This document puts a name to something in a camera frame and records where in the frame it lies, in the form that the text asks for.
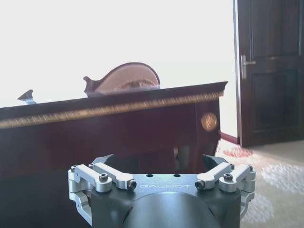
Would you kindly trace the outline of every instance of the carpet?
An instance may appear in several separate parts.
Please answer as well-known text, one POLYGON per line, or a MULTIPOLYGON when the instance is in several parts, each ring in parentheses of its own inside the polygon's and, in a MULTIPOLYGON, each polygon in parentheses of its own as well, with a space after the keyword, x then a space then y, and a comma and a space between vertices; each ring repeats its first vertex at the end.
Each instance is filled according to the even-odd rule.
POLYGON ((256 171, 255 198, 241 228, 304 228, 304 141, 243 149, 220 140, 216 156, 256 171))

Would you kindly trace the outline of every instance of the dark wooden door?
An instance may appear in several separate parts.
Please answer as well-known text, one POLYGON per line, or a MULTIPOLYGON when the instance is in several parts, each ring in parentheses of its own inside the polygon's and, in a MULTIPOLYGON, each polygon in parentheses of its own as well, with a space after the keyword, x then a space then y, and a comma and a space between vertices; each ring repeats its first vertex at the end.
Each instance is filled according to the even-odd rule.
POLYGON ((242 146, 303 138, 304 0, 239 0, 242 146))

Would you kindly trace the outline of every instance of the silver metal bracket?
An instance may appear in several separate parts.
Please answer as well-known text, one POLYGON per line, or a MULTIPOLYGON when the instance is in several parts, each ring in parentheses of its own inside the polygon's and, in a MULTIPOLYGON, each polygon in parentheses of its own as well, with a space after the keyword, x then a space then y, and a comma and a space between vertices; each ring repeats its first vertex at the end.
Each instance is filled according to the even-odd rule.
POLYGON ((219 179, 219 187, 225 192, 241 191, 241 218, 246 214, 249 202, 255 196, 256 172, 251 166, 240 165, 219 179))
POLYGON ((119 189, 133 190, 136 188, 136 182, 132 174, 120 172, 101 162, 93 164, 93 170, 108 174, 119 189))
POLYGON ((224 173, 230 171, 231 164, 222 162, 208 172, 198 174, 198 180, 195 182, 195 187, 199 190, 212 189, 215 186, 215 182, 217 182, 224 173))
POLYGON ((133 190, 136 182, 133 175, 120 172, 101 162, 96 164, 72 166, 68 171, 69 198, 76 203, 78 213, 92 225, 92 210, 88 197, 91 190, 108 192, 112 189, 112 182, 120 189, 133 190))
POLYGON ((249 202, 255 195, 256 172, 251 166, 240 165, 235 169, 232 165, 222 162, 206 173, 198 174, 195 187, 198 190, 212 189, 219 181, 219 188, 224 192, 241 191, 241 218, 246 214, 249 202))

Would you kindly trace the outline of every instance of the door handle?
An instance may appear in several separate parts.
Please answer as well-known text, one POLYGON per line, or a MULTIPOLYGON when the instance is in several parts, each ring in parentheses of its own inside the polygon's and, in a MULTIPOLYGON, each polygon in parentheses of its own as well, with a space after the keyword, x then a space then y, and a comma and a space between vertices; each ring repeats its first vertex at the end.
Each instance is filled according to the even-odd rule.
POLYGON ((256 61, 249 61, 247 62, 247 58, 245 55, 241 55, 241 74, 242 74, 242 79, 246 80, 247 79, 247 65, 253 65, 256 64, 256 61))

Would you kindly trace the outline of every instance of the chair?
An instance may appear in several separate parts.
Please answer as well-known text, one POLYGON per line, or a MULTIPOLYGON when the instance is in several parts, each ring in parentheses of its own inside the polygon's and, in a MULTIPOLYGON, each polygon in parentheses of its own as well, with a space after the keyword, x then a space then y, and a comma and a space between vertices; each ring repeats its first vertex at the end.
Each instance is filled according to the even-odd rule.
POLYGON ((114 91, 130 90, 133 88, 159 87, 157 73, 144 63, 125 63, 111 70, 102 79, 94 81, 88 76, 85 93, 88 97, 96 94, 107 94, 114 91))

